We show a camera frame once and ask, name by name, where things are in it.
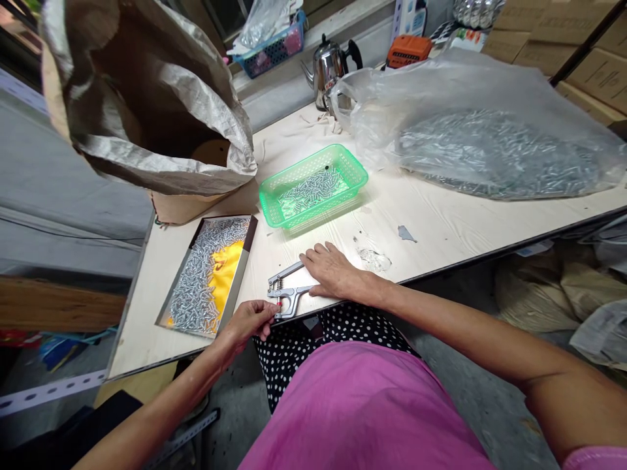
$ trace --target person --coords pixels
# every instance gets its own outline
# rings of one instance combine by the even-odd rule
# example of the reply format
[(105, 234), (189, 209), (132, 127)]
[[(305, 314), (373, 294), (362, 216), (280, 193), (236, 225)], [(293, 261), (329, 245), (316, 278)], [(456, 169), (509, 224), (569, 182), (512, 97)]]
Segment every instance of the person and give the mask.
[(354, 303), (319, 314), (322, 341), (288, 324), (271, 330), (276, 305), (242, 303), (213, 344), (75, 468), (141, 468), (253, 335), (273, 414), (240, 468), (494, 468), (437, 377), (376, 309), (518, 387), (562, 468), (627, 468), (627, 393), (605, 375), (483, 312), (359, 270), (325, 245), (300, 256), (320, 282), (310, 295)]

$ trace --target wooden table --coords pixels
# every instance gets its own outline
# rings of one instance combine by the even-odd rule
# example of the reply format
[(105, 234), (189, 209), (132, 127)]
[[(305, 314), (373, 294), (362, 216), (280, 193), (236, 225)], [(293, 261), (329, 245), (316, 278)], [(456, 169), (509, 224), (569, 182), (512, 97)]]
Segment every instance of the wooden table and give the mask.
[[(251, 213), (259, 226), (238, 296), (266, 298), (267, 279), (298, 260), (316, 242), (333, 242), (356, 266), (402, 283), (511, 252), (583, 223), (627, 212), (627, 179), (616, 188), (583, 198), (499, 202), (468, 196), (421, 181), (404, 170), (370, 172), (358, 199), (312, 227), (287, 232), (270, 228), (259, 208), (258, 183), (331, 143), (345, 145), (358, 158), (349, 134), (334, 134), (313, 104), (253, 137), (259, 173), (255, 181), (205, 215)], [(148, 230), (108, 379), (136, 373), (199, 351), (210, 340), (155, 325), (198, 221)], [(403, 240), (399, 226), (415, 239)], [(303, 269), (285, 287), (315, 284)], [(298, 315), (334, 300), (304, 295)]]

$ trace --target blue basket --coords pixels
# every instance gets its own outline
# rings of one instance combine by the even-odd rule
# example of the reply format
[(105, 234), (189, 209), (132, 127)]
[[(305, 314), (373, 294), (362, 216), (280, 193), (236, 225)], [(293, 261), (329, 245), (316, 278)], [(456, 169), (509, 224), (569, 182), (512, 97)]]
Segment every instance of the blue basket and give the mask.
[(264, 41), (247, 54), (234, 55), (233, 60), (250, 78), (269, 71), (288, 57), (302, 51), (305, 44), (302, 26), (306, 19), (305, 13), (299, 10), (296, 14), (296, 21), (289, 28)]

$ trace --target polka dot pants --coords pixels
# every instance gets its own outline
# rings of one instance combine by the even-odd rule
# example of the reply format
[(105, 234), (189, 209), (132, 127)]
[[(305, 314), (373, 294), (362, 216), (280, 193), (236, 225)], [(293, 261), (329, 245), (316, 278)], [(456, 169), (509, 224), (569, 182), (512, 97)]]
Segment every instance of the polka dot pants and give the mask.
[(258, 337), (254, 338), (266, 379), (271, 413), (274, 413), (294, 372), (312, 352), (327, 343), (363, 341), (420, 357), (396, 327), (371, 307), (345, 302), (328, 308), (317, 316), (323, 329), (321, 339), (314, 340), (300, 321), (273, 327), (265, 342)]

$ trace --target woman's left hand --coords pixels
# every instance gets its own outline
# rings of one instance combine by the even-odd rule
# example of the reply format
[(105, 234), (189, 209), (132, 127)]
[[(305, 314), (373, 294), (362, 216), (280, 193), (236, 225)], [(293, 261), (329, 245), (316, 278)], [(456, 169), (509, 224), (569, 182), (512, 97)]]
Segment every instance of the woman's left hand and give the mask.
[(246, 347), (248, 339), (257, 335), (265, 341), (270, 335), (270, 325), (274, 323), (274, 316), (280, 307), (265, 300), (248, 300), (242, 302), (231, 321), (216, 339), (232, 342), (237, 354)]

